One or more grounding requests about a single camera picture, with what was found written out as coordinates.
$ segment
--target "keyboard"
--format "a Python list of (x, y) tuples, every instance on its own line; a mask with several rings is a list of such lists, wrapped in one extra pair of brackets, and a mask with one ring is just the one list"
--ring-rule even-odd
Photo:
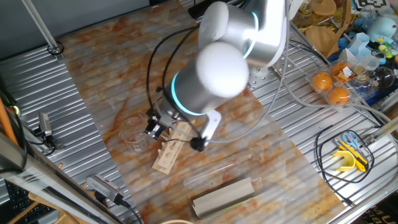
[[(5, 180), (8, 195), (10, 197), (10, 203), (12, 205), (12, 211), (14, 212), (14, 216), (16, 217), (22, 211), (24, 211), (29, 205), (34, 203), (31, 199), (29, 199), (29, 192), (20, 188), (17, 185), (14, 185), (11, 182)], [(30, 224), (36, 222), (38, 219), (46, 216), (47, 214), (54, 211), (53, 208), (48, 206), (38, 204), (38, 206), (34, 207), (31, 211), (26, 213), (16, 224)]]

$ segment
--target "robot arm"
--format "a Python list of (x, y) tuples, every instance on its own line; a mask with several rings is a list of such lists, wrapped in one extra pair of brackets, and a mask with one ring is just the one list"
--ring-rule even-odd
[(209, 6), (199, 28), (200, 51), (163, 90), (172, 101), (157, 105), (157, 114), (148, 120), (147, 134), (158, 139), (162, 131), (181, 120), (181, 113), (189, 120), (207, 115), (201, 132), (206, 146), (221, 120), (215, 108), (244, 90), (248, 66), (269, 67), (282, 55), (287, 35), (285, 1), (252, 2), (252, 11), (224, 2)]

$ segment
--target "orange tube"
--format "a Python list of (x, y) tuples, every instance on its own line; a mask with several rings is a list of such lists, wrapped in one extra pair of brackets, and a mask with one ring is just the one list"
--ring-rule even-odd
[(15, 138), (14, 131), (12, 130), (12, 126), (10, 123), (10, 119), (8, 118), (6, 108), (0, 99), (0, 120), (2, 122), (4, 131), (6, 132), (6, 136), (18, 146), (17, 139)]

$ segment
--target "scissors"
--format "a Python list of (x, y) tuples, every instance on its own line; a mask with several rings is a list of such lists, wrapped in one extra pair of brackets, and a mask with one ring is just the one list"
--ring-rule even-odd
[(343, 134), (342, 138), (349, 146), (359, 149), (358, 136), (354, 132), (348, 131)]

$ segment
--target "metal table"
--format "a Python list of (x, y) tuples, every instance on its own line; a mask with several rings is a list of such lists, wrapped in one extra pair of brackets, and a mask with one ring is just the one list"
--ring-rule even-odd
[[(293, 28), (290, 33), (291, 39), (309, 44), (299, 30)], [(22, 119), (31, 128), (37, 127), (37, 111), (49, 111), (52, 126), (55, 129), (56, 140), (64, 142), (66, 149), (59, 151), (51, 157), (54, 162), (64, 163), (63, 169), (71, 175), (79, 184), (83, 184), (89, 172), (100, 172), (121, 187), (125, 187), (120, 175), (114, 166), (109, 152), (96, 130), (90, 114), (85, 108), (76, 87), (64, 64), (56, 62), (44, 48), (11, 58), (1, 62), (0, 72), (7, 77), (7, 84), (12, 88), (21, 105)], [(323, 66), (321, 60), (316, 56), (301, 50), (298, 47), (289, 47), (289, 59), (291, 71), (287, 74), (286, 80), (294, 93), (307, 102), (322, 101), (320, 95), (315, 93), (306, 80), (304, 72), (313, 72)], [(46, 84), (41, 88), (37, 84)], [(265, 108), (269, 107), (275, 95), (279, 80), (275, 76), (268, 76), (264, 79), (251, 83), (254, 95)], [(317, 133), (323, 128), (334, 124), (334, 127), (320, 140), (324, 140), (344, 129), (353, 129), (365, 136), (374, 132), (374, 120), (363, 111), (358, 112), (347, 109), (342, 113), (330, 108), (306, 108), (297, 102), (282, 88), (277, 101), (271, 111), (272, 117), (281, 125), (289, 138), (297, 145), (308, 161), (313, 164), (318, 172), (313, 155), (314, 140)], [(336, 160), (331, 158), (331, 152), (335, 146), (332, 143), (324, 147), (325, 168), (331, 167)], [(377, 203), (388, 193), (398, 189), (384, 189), (383, 185), (390, 181), (398, 170), (398, 156), (395, 142), (389, 138), (383, 138), (371, 146), (376, 158), (373, 171), (360, 184), (347, 184), (335, 179), (330, 183), (345, 197), (350, 198), (358, 204), (369, 198), (376, 192), (383, 191), (378, 197), (372, 199), (367, 205)], [(341, 174), (341, 177), (357, 179), (362, 173), (349, 171)], [(0, 180), (1, 202), (7, 200), (4, 182)], [(122, 218), (130, 217), (130, 213), (111, 204), (112, 211)], [(359, 214), (355, 213), (346, 220), (352, 220)], [(48, 218), (42, 223), (52, 223), (54, 219)]]

